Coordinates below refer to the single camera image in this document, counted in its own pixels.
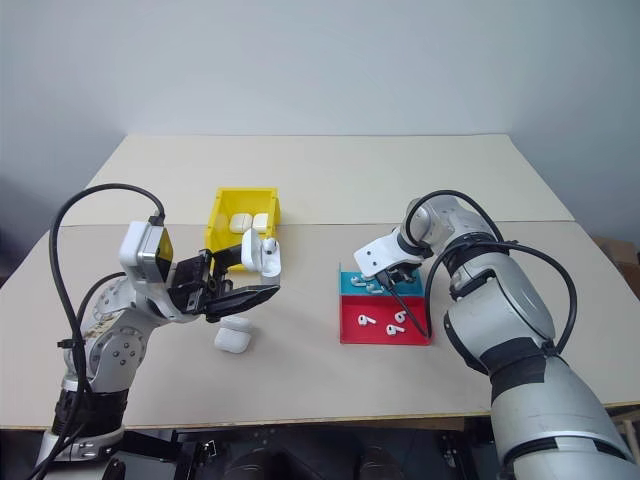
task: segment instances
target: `white earbud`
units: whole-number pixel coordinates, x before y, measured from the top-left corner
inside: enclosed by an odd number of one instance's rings
[[[375,325],[376,322],[373,318],[367,317],[366,315],[358,315],[358,323],[361,327],[366,327],[369,323]]]
[[[278,243],[273,237],[265,238],[262,241],[262,249],[267,255],[273,254],[278,248]]]
[[[370,283],[369,285],[367,285],[367,292],[373,294],[384,293],[384,287],[376,289],[376,286],[373,283]]]
[[[405,312],[404,310],[401,310],[398,313],[396,313],[393,318],[396,319],[396,322],[402,323],[402,322],[405,321],[405,315],[406,314],[407,314],[407,312]]]
[[[366,287],[367,286],[366,282],[363,282],[362,278],[360,278],[358,276],[351,277],[351,285],[353,285],[354,287]]]
[[[404,332],[404,328],[398,327],[397,325],[387,325],[387,335],[394,336],[398,332]]]

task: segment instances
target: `white wall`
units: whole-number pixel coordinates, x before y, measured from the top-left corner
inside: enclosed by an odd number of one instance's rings
[[[640,243],[637,1],[2,2],[14,256],[125,132],[507,132],[587,229]]]

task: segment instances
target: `black tape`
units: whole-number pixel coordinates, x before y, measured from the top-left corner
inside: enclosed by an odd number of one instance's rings
[[[596,446],[596,449],[599,452],[606,453],[608,455],[613,455],[614,457],[621,458],[622,460],[628,460],[627,457],[624,456],[620,450],[618,450],[613,445],[609,445],[608,443],[604,443],[602,440],[593,440],[593,443]]]
[[[490,348],[480,356],[491,377],[491,403],[520,385],[544,383],[547,358],[533,339],[520,337]]]
[[[86,423],[80,436],[96,436],[113,432],[122,425],[122,417],[127,407],[129,390],[113,393],[92,393],[82,397],[80,408],[75,416],[71,431]],[[62,390],[56,403],[56,416],[51,431],[58,435],[62,432],[71,412],[71,404],[76,392]]]
[[[513,447],[504,456],[504,465],[509,465],[516,458],[529,453],[541,452],[543,450],[557,450],[558,444],[554,437],[551,438],[539,438],[538,440],[532,440],[530,442],[522,443],[517,447]]]

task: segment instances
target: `tabletop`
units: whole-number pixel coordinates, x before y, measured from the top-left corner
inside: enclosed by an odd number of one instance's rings
[[[281,224],[397,223],[413,198],[470,195],[496,221],[573,220],[507,135],[129,135],[90,185],[125,182],[164,203],[167,222],[207,223],[218,187],[278,187]],[[66,225],[124,224],[149,215],[130,192],[95,195]]]
[[[564,354],[569,364],[605,404],[639,402],[640,303],[615,267],[575,222],[499,226],[505,238],[549,253],[573,276],[579,313]],[[487,412],[487,377],[465,366],[439,320],[451,304],[444,270],[432,294],[432,345],[340,344],[339,264],[354,268],[353,251],[391,227],[279,227],[282,288],[246,313],[257,327],[248,351],[214,349],[218,327],[202,318],[157,329],[131,389],[125,424],[157,428]],[[176,260],[202,248],[203,225],[168,228]],[[125,231],[125,225],[62,229],[62,273],[76,305],[97,278],[119,270]],[[568,308],[562,280],[539,260],[513,255],[561,331]],[[233,278],[238,284],[256,280],[247,273]],[[68,327],[51,282],[46,235],[0,289],[0,316],[0,425],[48,426],[64,371],[56,341],[68,336]]]

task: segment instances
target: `black cable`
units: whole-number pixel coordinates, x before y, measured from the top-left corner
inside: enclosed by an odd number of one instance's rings
[[[387,289],[389,293],[391,293],[396,302],[398,302],[402,309],[407,313],[407,315],[411,319],[411,323],[413,323],[418,332],[420,332],[423,337],[431,339],[431,335],[433,334],[431,330],[431,319],[429,317],[426,318],[427,329],[423,329],[416,316],[409,309],[407,304],[404,303],[404,300],[402,300],[402,297],[398,294],[398,292],[396,292],[393,280],[391,280],[391,275],[389,274],[389,272],[387,270],[383,270],[382,272],[376,274],[376,280],[378,280],[378,283],[380,283],[383,288]]]
[[[78,438],[78,435],[80,435],[80,432],[82,432],[82,429],[86,426],[86,423],[83,423],[82,425],[80,425],[75,432],[73,432],[71,434],[71,436],[69,438],[67,438],[64,443],[62,444],[62,448],[60,451],[64,450],[65,448],[67,448],[69,445],[71,445],[76,438]],[[34,467],[34,469],[31,471],[31,473],[29,474],[29,476],[27,478],[25,478],[25,480],[31,480],[33,477],[35,477],[38,472],[40,470],[42,470],[42,468],[45,466],[45,463],[47,462],[47,459],[45,458],[43,461],[41,461],[38,465],[36,465]]]
[[[517,250],[519,252],[528,253],[529,255],[533,255],[541,260],[544,260],[556,271],[560,274],[565,284],[567,285],[567,290],[569,291],[569,315],[567,318],[567,322],[565,324],[562,335],[560,336],[560,340],[558,341],[557,346],[555,347],[555,352],[560,354],[564,350],[567,342],[569,341],[569,337],[571,336],[571,332],[573,331],[573,327],[576,321],[576,315],[578,311],[578,295],[576,292],[575,284],[569,275],[569,272],[554,258],[550,257],[546,253],[543,253],[539,250],[536,250],[532,247],[527,247],[525,245],[520,245],[514,242],[469,242],[458,245],[453,245],[446,248],[438,257],[436,257],[431,269],[429,270],[429,274],[427,275],[427,280],[425,281],[424,286],[424,299],[425,299],[425,310],[427,319],[431,318],[431,303],[429,302],[429,297],[431,296],[431,287],[433,285],[433,279],[436,274],[436,270],[444,260],[444,258],[453,252],[454,250],[469,248],[470,246],[487,246],[487,247],[501,247],[509,250]]]
[[[502,237],[502,233],[500,232],[500,229],[498,228],[498,226],[494,223],[493,220],[491,220],[491,217],[487,214],[487,212],[485,212],[484,209],[473,198],[471,198],[469,195],[466,195],[462,192],[458,192],[457,190],[437,190],[435,192],[428,193],[422,198],[420,198],[420,200],[418,200],[413,205],[413,207],[411,207],[411,210],[409,210],[409,213],[405,218],[404,230],[407,234],[407,239],[411,243],[413,243],[414,245],[421,245],[421,246],[425,245],[425,242],[416,240],[415,238],[413,238],[413,235],[411,234],[411,220],[413,220],[413,216],[415,215],[415,213],[418,211],[418,209],[422,206],[424,202],[431,200],[434,197],[441,197],[443,195],[450,195],[452,197],[461,198],[462,200],[467,202],[469,205],[471,205],[476,210],[476,212],[478,212],[478,214],[484,219],[484,221],[489,224],[489,227],[491,227],[491,231],[495,235],[496,239],[499,242],[504,242],[504,238]]]
[[[109,280],[113,280],[114,278],[118,278],[118,277],[124,277],[125,275],[126,273],[124,272],[111,273],[109,275],[105,275],[104,277],[102,277],[100,280],[98,280],[96,283],[93,284],[93,286],[85,294],[84,298],[82,299],[82,303],[80,303],[80,306],[78,307],[78,313],[76,313],[76,318],[78,319],[79,324],[82,324],[82,319],[84,318],[84,312],[87,310],[87,305],[89,305],[89,301],[91,300],[91,297],[93,296],[93,294],[96,293],[96,290],[98,290],[102,285],[107,283]]]
[[[89,187],[86,190],[83,190],[72,196],[62,205],[62,207],[60,207],[60,210],[51,223],[51,230],[49,233],[49,263],[51,265],[51,275],[53,276],[53,283],[56,287],[56,291],[58,292],[58,296],[60,297],[60,302],[62,303],[62,307],[67,316],[69,327],[71,328],[71,338],[73,340],[73,347],[71,351],[73,354],[73,363],[76,369],[76,375],[78,377],[78,386],[76,395],[74,396],[71,403],[67,421],[62,427],[62,431],[60,432],[55,445],[51,449],[51,452],[49,453],[47,458],[43,460],[43,465],[40,468],[40,472],[38,473],[38,479],[42,479],[44,475],[46,475],[47,469],[49,468],[53,460],[63,450],[62,445],[64,444],[64,439],[67,437],[67,435],[69,435],[69,430],[71,429],[75,417],[78,414],[78,410],[80,409],[80,404],[82,402],[84,393],[91,388],[89,386],[89,381],[87,380],[87,358],[84,351],[84,340],[82,338],[82,332],[80,331],[80,320],[78,320],[73,310],[71,299],[69,298],[69,294],[64,285],[64,281],[62,280],[62,274],[60,273],[60,263],[58,259],[58,233],[60,230],[60,225],[62,224],[62,219],[64,218],[67,211],[69,211],[69,209],[75,203],[77,203],[84,197],[87,197],[96,192],[101,192],[103,190],[129,190],[139,193],[149,198],[156,205],[158,212],[156,219],[153,219],[154,221],[159,220],[159,222],[161,223],[165,218],[164,206],[162,205],[162,202],[160,202],[160,200],[151,192],[148,192],[143,188],[136,187],[135,185],[128,185],[126,183],[105,183],[102,185]]]
[[[413,312],[409,309],[407,304],[404,303],[404,300],[402,300],[402,297],[398,295],[398,292],[396,292],[395,289],[393,288],[389,288],[387,290],[389,290],[389,293],[393,296],[393,298],[396,299],[396,302],[398,302],[402,307],[402,309],[407,313],[407,315],[409,316],[409,319],[411,320],[411,323],[413,323],[413,326],[416,327],[416,329],[420,332],[420,334],[423,337],[430,339],[431,335],[433,334],[431,330],[431,319],[427,317],[427,329],[425,330],[424,328],[422,328],[422,325],[420,325],[420,322],[418,322],[418,319],[413,314]]]

